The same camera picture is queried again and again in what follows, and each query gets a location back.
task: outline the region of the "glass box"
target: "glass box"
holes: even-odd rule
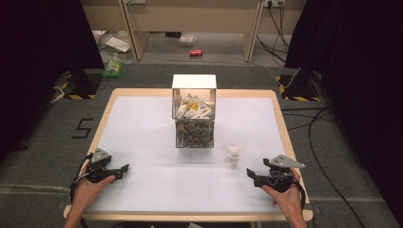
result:
[[[172,82],[172,119],[177,148],[214,147],[216,75],[175,74]]]

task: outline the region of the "hand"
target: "hand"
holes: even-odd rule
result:
[[[65,228],[75,228],[80,226],[82,214],[87,207],[92,204],[101,191],[115,180],[115,176],[109,176],[100,182],[93,183],[86,178],[78,181],[74,192],[74,199],[71,203],[70,212],[67,215]]]
[[[294,169],[291,169],[291,171],[294,178],[300,181],[300,175],[297,171]],[[267,185],[263,185],[261,188],[274,199],[272,206],[278,205],[292,227],[306,227],[302,216],[300,193],[294,184],[291,184],[290,188],[283,193]]]

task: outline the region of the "transparent container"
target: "transparent container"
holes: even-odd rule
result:
[[[134,61],[133,52],[131,49],[124,52],[115,48],[115,51],[113,51],[113,59],[123,64],[131,64]]]
[[[180,47],[191,48],[196,42],[196,37],[194,35],[183,34],[181,39],[179,39],[178,44]]]
[[[177,148],[214,147],[216,91],[216,75],[174,75],[172,119]]]

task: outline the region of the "cable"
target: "cable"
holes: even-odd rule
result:
[[[63,92],[63,89],[62,88],[60,88],[59,86],[55,86],[55,87],[53,87],[56,91],[58,90],[59,92],[60,92],[60,94],[55,98],[55,99],[53,99],[52,101],[50,101],[49,103],[48,103],[48,107],[50,107],[51,105],[53,105],[54,103],[56,103],[56,102],[58,102],[60,99],[62,99],[62,98],[64,98],[65,97],[65,92]]]
[[[274,176],[273,174],[277,174],[277,178],[276,178],[275,182],[271,182],[271,181],[270,181],[271,176]],[[281,174],[281,173],[280,173],[279,171],[273,171],[273,172],[271,172],[271,173],[267,176],[267,178],[266,178],[267,182],[270,183],[271,186],[276,186],[277,183],[278,183],[278,181],[279,181],[280,174]]]
[[[355,212],[354,208],[350,205],[350,203],[344,198],[344,196],[341,194],[341,192],[336,188],[336,186],[332,183],[332,181],[330,180],[329,176],[326,174],[326,172],[324,171],[322,165],[320,164],[319,159],[317,158],[317,153],[313,147],[312,144],[312,125],[314,123],[314,121],[317,119],[317,117],[320,115],[321,112],[323,112],[324,110],[326,110],[328,107],[324,107],[322,108],[320,111],[318,111],[318,113],[316,114],[316,116],[312,119],[312,121],[309,123],[309,128],[308,128],[308,138],[309,138],[309,145],[311,147],[311,151],[314,155],[315,160],[317,161],[317,165],[320,169],[320,171],[323,173],[323,175],[325,176],[326,180],[332,185],[332,187],[337,191],[338,195],[343,199],[343,201],[346,203],[346,205],[350,208],[350,210],[353,212],[353,214],[355,215],[356,219],[358,220],[360,226],[362,228],[365,228],[364,223],[362,222],[362,220],[359,218],[358,214]]]
[[[308,117],[308,118],[314,118],[313,116],[307,116],[307,115],[302,115],[302,114],[294,114],[294,113],[285,113],[282,114],[283,116],[299,116],[299,117]],[[318,117],[318,119],[322,120],[322,121],[327,121],[327,122],[336,122],[335,120],[328,120],[328,119],[323,119],[324,116],[328,116],[331,115],[331,113],[328,114],[324,114],[321,117]]]
[[[284,45],[284,49],[288,52],[289,45],[288,45],[287,42],[285,41],[285,39],[284,39],[284,34],[283,34],[283,31],[282,31],[282,23],[283,23],[283,20],[284,20],[284,12],[285,12],[285,10],[284,10],[284,5],[283,5],[282,3],[279,3],[279,4],[280,4],[280,8],[279,8],[279,14],[280,14],[280,16],[279,16],[279,26],[278,26],[278,24],[277,24],[277,22],[276,22],[276,20],[275,20],[275,18],[274,18],[274,16],[273,16],[273,14],[272,14],[272,11],[271,11],[272,2],[269,1],[268,4],[269,4],[268,10],[269,10],[270,17],[272,18],[273,23],[275,24],[276,30],[277,30],[277,32],[278,32],[278,36],[277,36],[277,38],[276,38],[276,41],[275,41],[275,43],[274,43],[274,45],[273,45],[272,50],[275,50],[275,49],[276,49],[277,41],[278,41],[278,38],[279,38],[279,39],[282,41],[283,45]],[[282,64],[279,64],[279,63],[276,61],[275,57],[278,58],[277,55],[273,55],[273,61],[274,61],[276,64],[278,64],[278,65],[280,65],[280,66],[283,66]]]
[[[280,84],[280,83],[278,83],[278,84],[281,85],[283,88],[289,87],[289,86],[293,83],[295,77],[297,76],[297,74],[299,73],[300,70],[301,70],[301,68],[298,67],[298,68],[294,71],[293,76],[291,76],[291,80],[290,80],[290,82],[288,83],[288,85],[284,86],[284,85],[282,85],[282,84]]]
[[[302,128],[302,127],[307,126],[307,125],[309,125],[309,124],[307,123],[307,124],[304,124],[304,125],[301,125],[301,126],[296,126],[296,127],[293,127],[293,128],[287,128],[287,130],[291,131],[291,130]]]
[[[256,37],[258,38],[260,44],[263,46],[263,48],[264,48],[267,52],[269,52],[269,53],[272,54],[274,57],[280,59],[282,62],[285,63],[285,60],[284,60],[283,58],[279,57],[279,55],[276,54],[276,51],[278,51],[278,52],[283,52],[283,53],[287,53],[287,52],[282,51],[282,50],[278,50],[278,49],[274,49],[273,47],[269,47],[269,46],[267,46],[266,44],[264,44],[264,43],[260,40],[260,38],[259,38],[258,35],[256,35]]]
[[[305,189],[303,189],[302,185],[299,183],[299,181],[296,178],[291,179],[291,183],[295,184],[299,192],[301,193],[301,207],[302,209],[305,207],[305,201],[306,201],[306,193]]]

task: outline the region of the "red can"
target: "red can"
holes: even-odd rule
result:
[[[202,49],[190,50],[189,53],[190,53],[190,57],[202,56]]]

